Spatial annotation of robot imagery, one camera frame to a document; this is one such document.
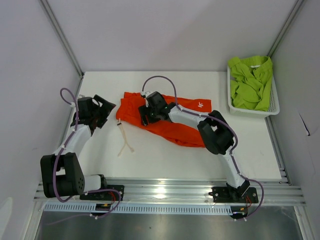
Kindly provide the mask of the orange shorts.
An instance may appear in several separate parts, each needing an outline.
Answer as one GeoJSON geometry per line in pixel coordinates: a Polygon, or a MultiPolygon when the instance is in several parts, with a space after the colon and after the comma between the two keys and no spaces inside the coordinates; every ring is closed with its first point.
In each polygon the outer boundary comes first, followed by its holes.
{"type": "Polygon", "coordinates": [[[167,106],[157,112],[146,106],[147,100],[140,92],[125,92],[120,100],[120,106],[116,112],[116,119],[127,122],[133,126],[160,136],[167,141],[182,147],[204,148],[205,144],[197,128],[200,114],[207,115],[212,111],[210,99],[188,99],[163,95],[167,106]],[[175,105],[177,100],[179,107],[196,113],[191,115],[179,110],[175,105]]]}

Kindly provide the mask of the green shorts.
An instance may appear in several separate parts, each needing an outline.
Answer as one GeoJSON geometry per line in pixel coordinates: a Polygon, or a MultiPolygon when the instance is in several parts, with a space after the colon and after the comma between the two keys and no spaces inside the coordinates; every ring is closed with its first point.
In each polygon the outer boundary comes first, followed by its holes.
{"type": "Polygon", "coordinates": [[[233,107],[266,112],[270,106],[273,62],[268,56],[233,57],[228,60],[233,107]]]}

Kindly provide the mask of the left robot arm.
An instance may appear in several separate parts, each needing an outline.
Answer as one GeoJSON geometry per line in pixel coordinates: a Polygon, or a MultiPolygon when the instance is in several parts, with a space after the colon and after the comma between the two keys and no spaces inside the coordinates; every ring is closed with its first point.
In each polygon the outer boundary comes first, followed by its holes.
{"type": "Polygon", "coordinates": [[[99,95],[77,100],[67,138],[56,151],[40,160],[43,191],[47,198],[78,196],[86,192],[91,192],[97,200],[108,196],[109,188],[103,175],[85,176],[78,157],[94,131],[105,125],[115,107],[99,95]]]}

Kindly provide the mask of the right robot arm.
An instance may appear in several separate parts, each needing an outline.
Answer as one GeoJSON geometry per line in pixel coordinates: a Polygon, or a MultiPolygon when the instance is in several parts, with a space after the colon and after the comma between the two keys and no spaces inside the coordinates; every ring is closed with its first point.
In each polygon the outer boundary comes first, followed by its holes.
{"type": "Polygon", "coordinates": [[[241,176],[233,156],[238,138],[220,112],[199,112],[184,108],[176,101],[167,103],[164,96],[157,91],[141,91],[140,95],[145,99],[145,105],[138,108],[142,125],[167,121],[197,130],[205,148],[220,159],[225,171],[229,198],[239,202],[246,197],[250,182],[241,176]]]}

